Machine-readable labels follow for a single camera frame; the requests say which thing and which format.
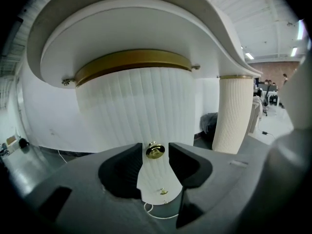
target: white pleated lampshade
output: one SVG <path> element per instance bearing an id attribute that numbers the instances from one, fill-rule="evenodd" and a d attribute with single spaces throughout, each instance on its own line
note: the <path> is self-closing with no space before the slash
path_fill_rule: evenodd
<path id="1" fill-rule="evenodd" d="M 95 78 L 76 89 L 78 105 L 102 151 L 143 143 L 137 187 L 144 202 L 170 202 L 182 186 L 169 165 L 168 143 L 193 144 L 194 79 L 191 72 L 164 67 L 124 70 Z M 158 159 L 145 150 L 156 141 L 165 147 Z M 168 193 L 160 195 L 161 188 Z"/>

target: ceiling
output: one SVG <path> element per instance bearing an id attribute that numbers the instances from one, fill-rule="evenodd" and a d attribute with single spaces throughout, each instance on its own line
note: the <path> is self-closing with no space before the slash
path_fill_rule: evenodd
<path id="1" fill-rule="evenodd" d="M 232 20 L 244 53 L 254 60 L 246 62 L 299 61 L 307 50 L 307 38 L 297 40 L 298 19 L 284 0 L 209 0 Z M 0 60 L 0 108 L 6 106 L 8 88 L 26 47 L 30 28 L 49 0 L 29 0 L 18 17 L 23 19 L 9 53 Z M 290 57 L 298 47 L 295 57 Z"/>

